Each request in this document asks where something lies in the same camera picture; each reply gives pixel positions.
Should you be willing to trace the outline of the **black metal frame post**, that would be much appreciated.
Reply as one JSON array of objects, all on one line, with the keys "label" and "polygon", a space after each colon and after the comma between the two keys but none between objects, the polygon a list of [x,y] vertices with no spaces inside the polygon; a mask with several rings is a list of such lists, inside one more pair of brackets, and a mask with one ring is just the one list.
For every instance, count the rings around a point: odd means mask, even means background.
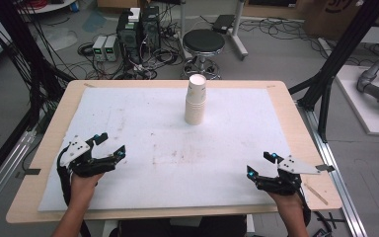
[{"label": "black metal frame post", "polygon": [[316,103],[321,101],[317,131],[324,142],[327,142],[327,121],[332,84],[378,17],[379,0],[364,0],[360,10],[342,34],[322,68],[313,77],[288,89],[290,95],[306,89],[305,95],[297,103],[307,112],[312,112]]},{"label": "black metal frame post", "polygon": [[74,77],[50,63],[39,49],[28,24],[19,13],[25,0],[0,0],[0,45],[20,73],[29,90],[29,128],[39,121],[43,105],[52,109],[60,102],[67,84]]}]

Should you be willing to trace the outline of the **person's dark trousers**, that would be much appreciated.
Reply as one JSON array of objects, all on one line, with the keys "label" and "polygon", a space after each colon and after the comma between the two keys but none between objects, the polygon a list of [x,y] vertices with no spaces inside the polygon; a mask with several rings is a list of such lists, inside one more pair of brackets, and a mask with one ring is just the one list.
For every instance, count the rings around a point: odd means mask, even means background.
[{"label": "person's dark trousers", "polygon": [[173,225],[170,218],[122,220],[109,237],[246,237],[246,215],[203,216],[197,226]]}]

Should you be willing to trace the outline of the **cardboard box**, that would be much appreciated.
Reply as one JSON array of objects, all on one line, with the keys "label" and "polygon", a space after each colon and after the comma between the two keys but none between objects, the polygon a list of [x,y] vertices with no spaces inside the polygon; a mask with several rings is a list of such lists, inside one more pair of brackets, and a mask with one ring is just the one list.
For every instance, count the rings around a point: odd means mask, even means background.
[{"label": "cardboard box", "polygon": [[311,0],[303,30],[309,37],[339,40],[366,0]]}]

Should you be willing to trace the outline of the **black computer tower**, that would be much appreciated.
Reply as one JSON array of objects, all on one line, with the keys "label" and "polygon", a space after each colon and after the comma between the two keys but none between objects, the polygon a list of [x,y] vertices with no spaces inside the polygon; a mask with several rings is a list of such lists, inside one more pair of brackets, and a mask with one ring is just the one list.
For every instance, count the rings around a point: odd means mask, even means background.
[{"label": "black computer tower", "polygon": [[131,22],[129,17],[132,16],[130,10],[123,11],[116,27],[116,33],[119,42],[123,46],[123,52],[128,55],[129,59],[139,64],[141,62],[139,47],[141,44],[141,28],[139,22]]},{"label": "black computer tower", "polygon": [[148,6],[143,10],[141,23],[144,41],[151,50],[160,48],[159,7]]}]

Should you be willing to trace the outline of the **stack of paper cups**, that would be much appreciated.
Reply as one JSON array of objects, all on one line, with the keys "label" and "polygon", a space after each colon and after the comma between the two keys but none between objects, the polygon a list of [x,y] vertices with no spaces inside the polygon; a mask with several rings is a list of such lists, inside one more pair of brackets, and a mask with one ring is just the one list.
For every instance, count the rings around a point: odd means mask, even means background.
[{"label": "stack of paper cups", "polygon": [[206,102],[206,78],[201,74],[193,74],[189,78],[186,95],[185,121],[191,125],[201,124],[204,117]]}]

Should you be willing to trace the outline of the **black round stool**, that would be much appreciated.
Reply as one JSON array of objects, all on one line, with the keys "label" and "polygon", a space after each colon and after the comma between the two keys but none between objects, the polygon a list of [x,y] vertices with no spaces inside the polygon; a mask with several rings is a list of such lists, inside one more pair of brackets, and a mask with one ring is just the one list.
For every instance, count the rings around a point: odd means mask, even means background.
[{"label": "black round stool", "polygon": [[223,36],[209,29],[197,29],[184,35],[183,47],[191,55],[187,59],[183,75],[190,77],[201,74],[209,80],[220,79],[220,68],[211,57],[218,55],[224,48]]}]

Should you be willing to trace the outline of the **aluminium rail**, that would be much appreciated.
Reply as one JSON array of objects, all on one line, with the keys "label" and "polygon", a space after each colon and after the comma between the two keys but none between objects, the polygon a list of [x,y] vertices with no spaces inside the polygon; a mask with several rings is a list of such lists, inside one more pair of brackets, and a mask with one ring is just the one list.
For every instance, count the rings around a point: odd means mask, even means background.
[{"label": "aluminium rail", "polygon": [[325,164],[333,166],[334,171],[329,173],[333,183],[341,198],[341,212],[344,216],[346,226],[351,237],[367,237],[366,230],[355,208],[353,200],[347,190],[346,184],[342,178],[341,171],[336,162],[335,156],[330,145],[318,133],[318,118],[314,112],[308,112],[301,107],[297,107],[306,126],[309,128],[311,137],[317,147]]},{"label": "aluminium rail", "polygon": [[0,194],[9,182],[11,176],[27,157],[37,137],[35,130],[25,131],[13,145],[9,146],[9,152],[2,156],[3,162],[0,164]]}]

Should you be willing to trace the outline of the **person's left hand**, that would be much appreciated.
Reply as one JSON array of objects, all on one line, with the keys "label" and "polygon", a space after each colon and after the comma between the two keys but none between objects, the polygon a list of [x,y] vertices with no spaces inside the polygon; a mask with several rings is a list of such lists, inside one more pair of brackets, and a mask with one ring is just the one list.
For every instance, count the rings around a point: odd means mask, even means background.
[{"label": "person's left hand", "polygon": [[96,185],[103,174],[92,177],[80,177],[76,174],[71,180],[71,200],[69,206],[76,209],[87,209],[94,195]]}]

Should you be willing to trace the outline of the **white metal stand leg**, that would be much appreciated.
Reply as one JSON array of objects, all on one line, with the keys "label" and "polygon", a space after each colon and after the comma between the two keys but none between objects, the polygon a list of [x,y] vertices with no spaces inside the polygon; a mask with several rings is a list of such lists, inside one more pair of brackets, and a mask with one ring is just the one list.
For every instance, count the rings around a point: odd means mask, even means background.
[{"label": "white metal stand leg", "polygon": [[243,45],[239,37],[239,29],[240,29],[240,24],[242,20],[242,14],[243,14],[245,1],[246,0],[237,0],[234,25],[231,29],[228,30],[230,40],[233,43],[234,49],[240,56],[241,60],[244,60],[249,55],[248,51],[246,50],[245,46]]}]

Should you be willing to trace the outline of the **grey power supply unit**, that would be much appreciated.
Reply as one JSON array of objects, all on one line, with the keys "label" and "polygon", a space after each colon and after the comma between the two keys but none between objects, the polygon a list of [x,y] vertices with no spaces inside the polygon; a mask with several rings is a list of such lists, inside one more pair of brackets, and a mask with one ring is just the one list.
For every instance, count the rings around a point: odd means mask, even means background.
[{"label": "grey power supply unit", "polygon": [[106,53],[105,53],[105,42],[107,38],[104,36],[99,36],[93,44],[93,52],[95,59],[97,61],[106,61]]},{"label": "grey power supply unit", "polygon": [[108,36],[105,43],[105,52],[107,61],[116,61],[118,58],[119,48],[116,36]]}]

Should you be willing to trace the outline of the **light wooden table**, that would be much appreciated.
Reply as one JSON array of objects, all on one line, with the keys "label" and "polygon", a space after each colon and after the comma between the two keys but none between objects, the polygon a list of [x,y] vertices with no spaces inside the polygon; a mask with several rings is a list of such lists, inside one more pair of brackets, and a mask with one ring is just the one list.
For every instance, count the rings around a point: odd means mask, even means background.
[{"label": "light wooden table", "polygon": [[[7,220],[11,223],[37,223],[57,221],[63,215],[66,204],[63,198],[56,162],[59,153],[68,143],[63,141],[84,91],[88,88],[183,88],[188,89],[185,80],[76,80],[67,89],[43,136],[43,140],[33,159],[33,169],[41,169],[39,175],[26,176],[9,208]],[[267,89],[276,114],[281,118],[281,128],[290,148],[289,156],[309,165],[317,166],[321,157],[300,117],[292,98],[280,81],[231,81],[211,80],[208,89],[250,88]],[[320,171],[319,175],[301,174],[302,188],[306,201],[312,209],[336,209],[341,206],[340,195],[329,175]],[[315,189],[328,205],[323,204],[305,186]],[[146,209],[97,209],[90,206],[88,219],[137,219],[155,217],[179,217],[225,214],[249,214],[272,212],[270,204],[231,205],[218,207],[174,207]]]}]

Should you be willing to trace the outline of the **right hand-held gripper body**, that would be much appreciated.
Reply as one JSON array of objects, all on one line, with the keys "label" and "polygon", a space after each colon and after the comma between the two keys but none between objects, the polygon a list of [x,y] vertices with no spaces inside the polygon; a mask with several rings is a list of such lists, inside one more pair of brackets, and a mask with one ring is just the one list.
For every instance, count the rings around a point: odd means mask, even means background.
[{"label": "right hand-held gripper body", "polygon": [[256,184],[259,190],[282,196],[290,196],[300,190],[302,184],[301,174],[320,174],[320,171],[315,166],[292,156],[282,158],[279,164],[274,165],[276,166],[277,176],[274,178],[265,177],[263,183]]}]

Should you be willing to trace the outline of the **white foam mat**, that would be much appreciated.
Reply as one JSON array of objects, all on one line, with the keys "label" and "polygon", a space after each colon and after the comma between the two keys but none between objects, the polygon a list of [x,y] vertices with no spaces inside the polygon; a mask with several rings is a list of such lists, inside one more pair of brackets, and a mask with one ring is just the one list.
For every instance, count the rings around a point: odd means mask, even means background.
[{"label": "white foam mat", "polygon": [[183,88],[88,88],[63,141],[106,133],[92,150],[126,156],[99,181],[91,208],[152,209],[270,204],[248,168],[276,176],[263,154],[290,154],[267,89],[210,88],[199,125],[184,119]]}]

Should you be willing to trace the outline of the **small white box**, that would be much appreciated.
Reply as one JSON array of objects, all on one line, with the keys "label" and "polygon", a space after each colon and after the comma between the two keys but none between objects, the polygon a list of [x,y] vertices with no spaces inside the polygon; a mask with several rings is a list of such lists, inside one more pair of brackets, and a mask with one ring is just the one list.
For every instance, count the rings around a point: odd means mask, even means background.
[{"label": "small white box", "polygon": [[128,21],[132,23],[137,23],[140,19],[140,9],[139,8],[131,8],[130,13],[128,15]]}]

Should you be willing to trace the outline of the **thin wooden stick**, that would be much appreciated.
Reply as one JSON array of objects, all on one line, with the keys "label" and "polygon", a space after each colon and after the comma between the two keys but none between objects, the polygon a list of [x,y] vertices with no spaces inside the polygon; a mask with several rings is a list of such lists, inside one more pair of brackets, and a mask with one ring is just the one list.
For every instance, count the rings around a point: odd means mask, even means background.
[{"label": "thin wooden stick", "polygon": [[328,201],[324,199],[315,189],[313,189],[308,184],[304,184],[304,186],[316,197],[318,198],[323,204],[328,205]]}]

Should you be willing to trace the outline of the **flat black device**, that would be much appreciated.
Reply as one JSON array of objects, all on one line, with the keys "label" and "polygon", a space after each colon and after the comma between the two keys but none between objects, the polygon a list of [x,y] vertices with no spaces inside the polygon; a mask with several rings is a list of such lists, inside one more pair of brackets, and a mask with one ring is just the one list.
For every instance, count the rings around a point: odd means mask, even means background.
[{"label": "flat black device", "polygon": [[213,23],[212,29],[216,33],[226,34],[228,30],[233,26],[234,20],[234,15],[219,15]]}]

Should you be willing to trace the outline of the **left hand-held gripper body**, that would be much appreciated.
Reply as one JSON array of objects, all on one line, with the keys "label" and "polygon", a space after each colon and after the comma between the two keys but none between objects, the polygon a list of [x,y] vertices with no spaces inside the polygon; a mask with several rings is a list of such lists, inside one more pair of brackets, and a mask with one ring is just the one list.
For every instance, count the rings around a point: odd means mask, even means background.
[{"label": "left hand-held gripper body", "polygon": [[68,145],[62,149],[57,158],[57,172],[74,174],[86,178],[103,174],[115,169],[116,163],[111,162],[108,157],[93,158],[89,154],[89,146],[82,138],[75,135]]}]

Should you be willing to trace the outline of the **person's right hand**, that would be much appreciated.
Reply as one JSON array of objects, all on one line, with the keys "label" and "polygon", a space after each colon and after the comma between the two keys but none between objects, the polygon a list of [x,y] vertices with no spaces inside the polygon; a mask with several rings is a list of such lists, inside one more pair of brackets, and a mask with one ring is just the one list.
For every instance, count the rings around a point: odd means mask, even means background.
[{"label": "person's right hand", "polygon": [[303,213],[303,202],[298,194],[291,196],[282,196],[274,193],[269,193],[269,196],[276,203],[278,212],[280,214],[300,215]]}]

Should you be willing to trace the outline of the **white platform board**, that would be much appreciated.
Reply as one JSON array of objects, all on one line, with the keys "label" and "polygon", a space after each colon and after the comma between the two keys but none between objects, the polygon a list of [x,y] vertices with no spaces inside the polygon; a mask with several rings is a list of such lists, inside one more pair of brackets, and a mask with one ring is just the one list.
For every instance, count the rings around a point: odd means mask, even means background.
[{"label": "white platform board", "polygon": [[356,89],[358,77],[365,70],[365,66],[345,65],[337,75],[337,82],[366,133],[379,135],[379,104],[375,98]]}]

